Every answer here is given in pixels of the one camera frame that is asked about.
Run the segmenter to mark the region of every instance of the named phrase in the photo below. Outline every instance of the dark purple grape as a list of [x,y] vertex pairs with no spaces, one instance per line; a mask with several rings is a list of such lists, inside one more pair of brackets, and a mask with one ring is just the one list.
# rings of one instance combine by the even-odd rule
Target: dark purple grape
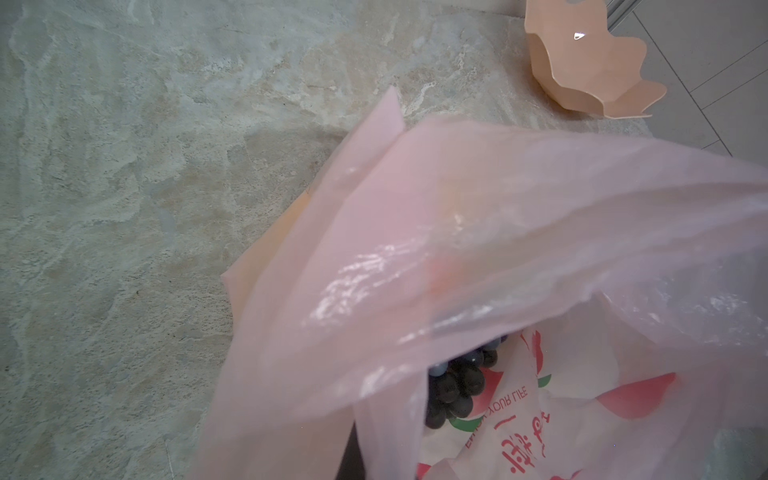
[[498,348],[498,346],[501,345],[501,344],[502,344],[502,339],[501,338],[497,338],[496,340],[491,340],[490,342],[486,343],[481,348],[483,350],[496,350]]
[[498,362],[498,353],[496,350],[485,350],[482,354],[485,357],[482,365],[486,369],[491,368],[492,366],[496,365],[496,362]]
[[424,425],[430,429],[439,429],[445,423],[445,407],[440,402],[427,402]]
[[485,376],[474,365],[463,365],[456,371],[456,378],[458,379],[458,387],[463,395],[480,395],[485,388]]
[[471,396],[460,396],[454,402],[448,404],[448,410],[460,419],[465,419],[472,413],[474,404]]
[[462,360],[466,360],[467,362],[471,363],[475,366],[482,365],[482,350],[472,350],[470,353],[465,353],[461,356]]
[[430,397],[432,397],[432,392],[434,392],[434,398],[443,403],[450,403],[458,398],[458,382],[452,373],[447,372],[439,377],[432,377],[429,380]]
[[429,376],[440,376],[448,369],[448,362],[438,363],[429,368]]

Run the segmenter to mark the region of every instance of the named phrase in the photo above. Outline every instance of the translucent plastic bag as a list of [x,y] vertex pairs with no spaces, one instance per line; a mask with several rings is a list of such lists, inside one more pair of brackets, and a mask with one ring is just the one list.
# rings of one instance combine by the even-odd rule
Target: translucent plastic bag
[[[390,90],[300,202],[224,276],[237,324],[193,478],[332,478],[354,416],[369,478],[409,480],[426,369],[563,316],[598,322],[615,378],[532,399],[576,425],[622,385],[675,389],[612,430],[622,449],[563,447],[537,475],[693,478],[717,428],[766,422],[765,263],[722,260],[768,244],[761,167],[451,118],[405,132]],[[467,478],[458,463],[428,478]]]

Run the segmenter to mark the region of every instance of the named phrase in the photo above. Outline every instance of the peach-colored bowl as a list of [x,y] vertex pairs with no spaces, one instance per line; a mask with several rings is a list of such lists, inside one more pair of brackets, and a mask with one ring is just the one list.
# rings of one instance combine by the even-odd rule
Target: peach-colored bowl
[[645,109],[667,87],[640,77],[645,43],[614,37],[606,18],[603,0],[528,0],[525,33],[533,76],[568,110],[608,118],[650,117]]

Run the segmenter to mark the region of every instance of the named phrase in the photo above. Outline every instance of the gray marbled surface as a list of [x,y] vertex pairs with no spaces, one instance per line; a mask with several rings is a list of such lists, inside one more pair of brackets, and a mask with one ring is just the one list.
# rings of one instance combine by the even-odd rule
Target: gray marbled surface
[[232,335],[218,276],[390,84],[568,113],[522,20],[417,0],[3,0],[0,477],[183,478]]

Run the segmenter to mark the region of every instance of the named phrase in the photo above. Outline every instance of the tile grout line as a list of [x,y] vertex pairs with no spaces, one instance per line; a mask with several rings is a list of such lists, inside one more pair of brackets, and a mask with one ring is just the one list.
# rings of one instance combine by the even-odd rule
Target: tile grout line
[[724,72],[725,70],[727,70],[728,68],[731,68],[731,67],[733,67],[733,66],[736,64],[736,62],[738,62],[738,61],[739,61],[739,60],[741,60],[742,58],[746,57],[747,55],[749,55],[749,54],[750,54],[750,53],[752,53],[753,51],[757,50],[758,48],[762,47],[762,46],[763,46],[763,45],[765,45],[766,43],[768,43],[768,40],[765,40],[765,41],[764,41],[763,43],[761,43],[760,45],[757,45],[757,46],[756,46],[755,48],[753,48],[752,50],[748,51],[748,52],[747,52],[747,53],[745,53],[744,55],[741,55],[739,58],[737,58],[735,61],[733,61],[733,63],[732,63],[732,64],[728,65],[728,66],[727,66],[727,67],[725,67],[723,70],[720,70],[720,71],[718,71],[716,74],[712,75],[712,76],[711,76],[711,77],[709,77],[707,80],[705,80],[703,84],[701,84],[701,85],[699,85],[698,87],[696,87],[696,88],[694,88],[693,90],[691,90],[691,93],[693,93],[693,92],[694,92],[694,91],[695,91],[697,88],[703,87],[703,86],[704,86],[704,84],[706,84],[706,83],[707,83],[709,80],[712,80],[713,78],[715,78],[717,75],[719,75],[719,74],[723,73],[723,72]]
[[696,105],[696,108],[699,109],[699,111],[701,112],[701,115],[704,117],[704,120],[706,120],[707,123],[710,125],[710,128],[712,129],[712,131],[715,132],[715,136],[717,137],[717,140],[723,142],[723,146],[725,147],[725,151],[728,152],[728,154],[732,157],[733,154],[730,153],[730,150],[728,149],[728,146],[725,145],[725,142],[723,141],[722,138],[720,138],[720,134],[717,133],[717,130],[715,130],[715,127],[712,125],[712,122],[710,121],[710,119],[707,118],[707,115],[701,110],[701,108],[699,107],[699,104],[696,103],[696,99],[694,98],[693,95],[690,94],[690,92],[688,91],[688,88],[685,86],[683,81],[680,79],[680,75],[677,74],[677,72],[672,67],[672,64],[670,63],[670,61],[667,60],[667,56],[664,54],[664,52],[661,51],[661,48],[659,48],[659,45],[656,43],[654,38],[650,36],[650,32],[648,31],[647,28],[645,28],[645,25],[643,25],[643,22],[640,20],[640,17],[638,17],[637,13],[635,13],[635,12],[632,12],[632,15],[634,15],[634,17],[637,19],[637,22],[640,23],[640,26],[643,27],[643,30],[645,30],[645,34],[648,35],[648,38],[650,38],[651,41],[654,43],[654,45],[656,45],[656,48],[658,48],[659,53],[661,53],[661,57],[664,59],[664,61],[667,63],[667,65],[670,66],[670,70],[672,70],[672,73],[674,73],[674,76],[677,77],[677,81],[679,81],[680,84],[683,85],[683,89],[688,94],[688,96],[690,97],[691,101],[694,103],[694,105]]
[[707,106],[706,106],[706,107],[701,107],[701,108],[700,108],[701,112],[703,113],[703,112],[704,112],[704,108],[707,108],[707,107],[711,107],[712,105],[716,104],[718,101],[720,101],[720,100],[723,100],[723,99],[724,99],[725,97],[727,97],[728,95],[732,94],[733,92],[735,92],[735,91],[736,91],[736,90],[738,90],[739,88],[742,88],[744,85],[746,85],[746,84],[750,83],[752,80],[754,80],[755,78],[758,78],[760,75],[764,74],[764,73],[765,73],[765,72],[767,72],[767,71],[768,71],[768,68],[766,68],[765,70],[761,71],[759,74],[757,74],[757,75],[755,75],[754,77],[750,78],[749,80],[745,81],[744,83],[742,83],[742,84],[741,84],[741,85],[739,85],[738,87],[734,88],[733,90],[729,91],[728,93],[726,93],[726,94],[725,94],[725,95],[723,95],[722,97],[718,98],[717,100],[713,101],[712,103],[710,103],[710,104],[707,104]]

